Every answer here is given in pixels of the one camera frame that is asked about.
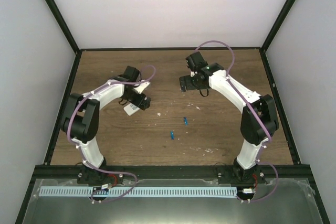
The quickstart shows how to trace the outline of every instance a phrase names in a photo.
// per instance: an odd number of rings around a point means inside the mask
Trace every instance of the white card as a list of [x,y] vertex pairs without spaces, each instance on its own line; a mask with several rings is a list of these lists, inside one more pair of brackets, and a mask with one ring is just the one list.
[[130,103],[127,106],[124,107],[125,112],[127,115],[133,115],[136,111],[140,110],[137,106]]

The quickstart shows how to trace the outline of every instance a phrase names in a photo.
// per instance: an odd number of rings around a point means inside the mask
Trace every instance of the black frame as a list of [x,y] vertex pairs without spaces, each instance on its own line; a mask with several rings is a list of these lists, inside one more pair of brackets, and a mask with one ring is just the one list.
[[[61,102],[61,106],[57,115],[55,127],[52,131],[50,143],[48,146],[47,154],[44,159],[44,165],[37,165],[33,172],[32,178],[28,185],[28,189],[23,200],[21,209],[19,211],[16,223],[22,223],[24,220],[25,212],[28,207],[28,203],[33,191],[34,183],[36,179],[39,178],[68,178],[68,179],[76,179],[78,178],[80,166],[51,166],[51,158],[53,156],[53,152],[56,146],[56,141],[58,138],[58,134],[60,131],[60,120],[62,114],[65,109],[65,105],[67,103],[67,99],[70,95],[73,82],[75,80],[75,76],[77,73],[77,69],[79,66],[80,58],[83,51],[131,51],[131,50],[193,50],[194,48],[186,48],[186,47],[176,47],[176,48],[88,48],[88,49],[79,49],[77,46],[75,39],[73,38],[65,20],[62,17],[60,10],[58,9],[54,0],[45,0],[47,5],[49,6],[52,14],[55,17],[55,20],[59,24],[61,30],[63,31],[65,37],[67,38],[70,46],[72,47],[75,53],[74,63],[72,65],[70,77],[66,86],[66,90],[64,92],[64,96]],[[237,47],[233,49],[258,49],[260,52],[260,57],[264,64],[265,72],[270,84],[270,88],[273,94],[273,98],[275,100],[277,110],[279,113],[280,121],[282,123],[283,131],[285,133],[285,137],[288,143],[288,147],[290,150],[290,154],[292,157],[293,165],[276,165],[276,169],[279,173],[280,178],[307,178],[310,186],[313,190],[315,190],[315,200],[318,205],[320,215],[322,217],[323,223],[330,223],[327,213],[325,211],[323,202],[321,200],[318,188],[316,186],[313,174],[311,172],[309,165],[301,164],[301,160],[296,149],[295,142],[293,140],[293,136],[291,134],[291,130],[286,118],[285,111],[283,109],[281,99],[277,90],[277,86],[274,82],[274,78],[267,60],[266,51],[269,48],[271,42],[275,38],[278,30],[281,27],[281,24],[285,20],[287,14],[290,12],[292,5],[295,0],[286,0],[281,12],[279,13],[275,23],[272,26],[265,42],[262,47]],[[209,47],[203,48],[206,50],[223,50],[221,47]],[[108,166],[109,170],[123,170],[128,172],[133,172],[140,178],[161,178],[161,179],[169,179],[169,178],[213,178],[218,179],[219,183],[223,182],[223,179],[219,179],[217,177],[218,172],[223,168],[223,166]],[[260,166],[263,173],[265,174],[265,178],[274,178],[274,171],[267,166]]]

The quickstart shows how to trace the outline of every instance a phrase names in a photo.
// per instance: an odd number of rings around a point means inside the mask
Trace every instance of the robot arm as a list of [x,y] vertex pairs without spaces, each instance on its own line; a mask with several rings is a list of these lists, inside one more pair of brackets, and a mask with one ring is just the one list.
[[[120,82],[136,82],[140,72],[133,67],[127,67],[124,74],[111,78],[104,85],[105,88],[95,92],[81,108],[84,115],[76,115],[71,127],[71,139],[80,146],[85,160],[95,167],[104,164],[104,157],[100,153],[96,133],[99,126],[99,111],[108,103],[117,98],[129,101],[130,104],[124,107],[128,115],[138,110],[149,108],[151,99],[142,92],[150,85],[144,82],[138,86],[121,84]],[[70,118],[77,104],[90,92],[84,94],[73,93],[70,95],[61,121],[61,130],[67,132]]]
[[[200,52],[195,52],[186,58],[187,66],[191,70],[190,76],[180,77],[182,92],[193,89],[214,89],[225,96],[241,112],[240,131],[244,137],[242,149],[234,161],[235,175],[243,179],[248,170],[253,170],[256,165],[257,155],[268,139],[258,124],[255,117],[237,92],[228,83],[226,70],[217,64],[208,65]],[[230,77],[233,85],[252,105],[255,112],[265,125],[266,129],[273,136],[279,128],[274,100],[271,96],[261,96],[257,92],[251,91],[241,83]]]

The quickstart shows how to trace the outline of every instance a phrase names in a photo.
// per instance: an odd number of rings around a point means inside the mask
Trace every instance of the wooden table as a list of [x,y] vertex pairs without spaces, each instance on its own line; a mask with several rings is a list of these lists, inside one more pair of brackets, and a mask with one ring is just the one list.
[[[123,73],[127,65],[141,69],[155,65],[157,74],[145,94],[151,97],[149,109],[128,116],[117,101],[100,111],[97,141],[110,165],[212,165],[232,164],[243,137],[241,115],[225,97],[210,90],[201,97],[197,90],[182,93],[178,78],[187,75],[185,58],[191,51],[87,51],[83,52],[72,92],[84,93]],[[260,94],[271,94],[258,50],[236,50],[236,63],[230,74]],[[228,50],[204,50],[208,63],[227,68]],[[142,74],[151,75],[151,69]],[[188,126],[183,117],[187,117]],[[171,140],[174,131],[175,140]],[[282,127],[261,159],[273,164],[292,164]],[[52,165],[74,165],[79,152],[60,132]]]

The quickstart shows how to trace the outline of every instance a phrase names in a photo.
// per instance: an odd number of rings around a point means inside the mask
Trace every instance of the white wall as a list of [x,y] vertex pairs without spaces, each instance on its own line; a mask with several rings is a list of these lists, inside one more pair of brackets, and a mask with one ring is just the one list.
[[44,0],[0,2],[0,222],[14,223],[46,154],[74,53]]
[[267,51],[304,163],[336,223],[336,0],[297,0]]
[[80,48],[261,46],[285,0],[55,0]]

